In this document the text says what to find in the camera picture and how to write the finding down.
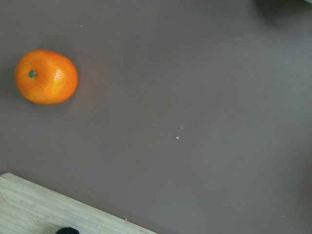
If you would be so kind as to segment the orange mandarin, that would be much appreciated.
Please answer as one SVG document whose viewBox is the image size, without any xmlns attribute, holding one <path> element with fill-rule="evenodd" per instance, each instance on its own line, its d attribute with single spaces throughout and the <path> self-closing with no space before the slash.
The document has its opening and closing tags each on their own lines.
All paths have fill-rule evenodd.
<svg viewBox="0 0 312 234">
<path fill-rule="evenodd" d="M 27 100 L 44 105 L 68 100 L 78 87 L 75 65 L 64 55 L 45 49 L 21 57 L 15 68 L 18 90 Z"/>
</svg>

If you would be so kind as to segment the steel muddler black tip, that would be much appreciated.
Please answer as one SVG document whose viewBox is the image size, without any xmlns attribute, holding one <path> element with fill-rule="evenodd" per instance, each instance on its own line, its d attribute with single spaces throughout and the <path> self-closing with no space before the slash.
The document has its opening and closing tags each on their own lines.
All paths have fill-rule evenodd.
<svg viewBox="0 0 312 234">
<path fill-rule="evenodd" d="M 64 227 L 57 230 L 56 234 L 79 234 L 79 231 L 72 227 Z"/>
</svg>

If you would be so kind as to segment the wooden cutting board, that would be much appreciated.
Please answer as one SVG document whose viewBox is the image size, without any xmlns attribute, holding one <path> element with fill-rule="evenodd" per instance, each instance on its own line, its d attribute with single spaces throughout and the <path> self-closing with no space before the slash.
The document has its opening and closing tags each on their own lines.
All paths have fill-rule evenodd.
<svg viewBox="0 0 312 234">
<path fill-rule="evenodd" d="M 150 234 L 133 224 L 11 173 L 0 176 L 0 232 L 55 234 L 71 227 L 81 234 Z"/>
</svg>

